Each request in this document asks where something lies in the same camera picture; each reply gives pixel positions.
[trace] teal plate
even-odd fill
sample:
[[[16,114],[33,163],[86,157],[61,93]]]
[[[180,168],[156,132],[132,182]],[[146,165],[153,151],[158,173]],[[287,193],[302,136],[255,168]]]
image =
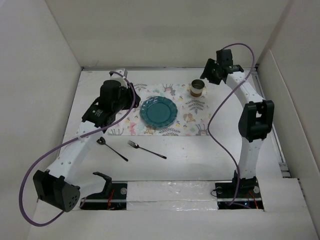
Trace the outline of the teal plate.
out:
[[[147,125],[166,128],[175,122],[177,106],[169,98],[154,96],[146,100],[140,108],[140,116]]]

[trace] placemat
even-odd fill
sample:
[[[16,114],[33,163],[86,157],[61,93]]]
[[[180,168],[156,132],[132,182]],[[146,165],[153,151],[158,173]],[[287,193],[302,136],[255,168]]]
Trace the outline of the placemat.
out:
[[[140,105],[147,99],[162,96],[171,99],[178,109],[175,122],[167,128],[155,129],[146,125],[140,118],[140,106],[134,108],[122,122],[110,127],[108,135],[132,136],[207,136],[208,122],[213,114],[213,100],[209,99],[207,86],[202,96],[190,95],[190,84],[134,84],[137,94],[141,97]],[[125,111],[120,111],[116,120]]]

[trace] wall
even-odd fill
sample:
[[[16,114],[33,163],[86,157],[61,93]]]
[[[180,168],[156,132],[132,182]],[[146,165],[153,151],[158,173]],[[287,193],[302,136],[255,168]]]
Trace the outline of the wall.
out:
[[[62,141],[80,71],[44,0],[0,0],[1,240],[27,239],[19,187],[29,166]],[[30,179],[31,217],[36,199]]]
[[[46,0],[81,66],[203,67],[249,44],[258,57],[288,0]],[[243,47],[234,60],[251,66]]]
[[[300,178],[320,233],[320,0],[291,1],[258,68],[275,102],[274,124],[293,177]]]

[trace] white table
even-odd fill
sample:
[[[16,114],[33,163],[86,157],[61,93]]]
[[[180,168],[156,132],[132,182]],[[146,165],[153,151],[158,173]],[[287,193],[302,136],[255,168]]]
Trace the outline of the white table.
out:
[[[189,83],[202,69],[130,70],[134,83]],[[81,117],[99,96],[108,71],[83,71],[76,90],[64,141],[72,138]],[[230,89],[221,84],[212,91],[216,106]],[[241,137],[238,121],[242,107],[232,96],[211,124],[211,132],[238,160]],[[300,240],[318,239],[297,179],[282,178],[281,155],[275,135],[264,141],[257,162],[257,178],[264,211],[258,209],[218,210],[210,195],[216,180],[231,180],[235,166],[230,157],[208,136],[110,136],[109,145],[129,158],[125,162],[107,147],[95,145],[87,155],[79,178],[99,171],[113,181],[128,183],[127,210],[84,211],[63,214],[48,227],[31,227],[29,240]],[[157,146],[164,160],[127,144],[147,149]],[[40,201],[34,220],[46,222],[59,212]]]

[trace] orange wire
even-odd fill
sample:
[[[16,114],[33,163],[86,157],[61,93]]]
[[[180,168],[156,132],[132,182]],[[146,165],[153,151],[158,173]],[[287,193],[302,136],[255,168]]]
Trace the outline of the orange wire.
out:
[[[255,196],[252,194],[251,191],[249,191],[249,194],[253,197],[253,200],[254,200],[254,203],[255,203],[255,208],[256,208],[256,209],[259,209]]]
[[[107,210],[110,208],[110,206],[111,206],[111,200],[112,200],[112,198],[113,198],[113,196],[114,196],[114,193],[115,193],[115,190],[113,189],[112,190],[112,192],[111,192],[111,196],[108,198],[108,207],[107,207]]]

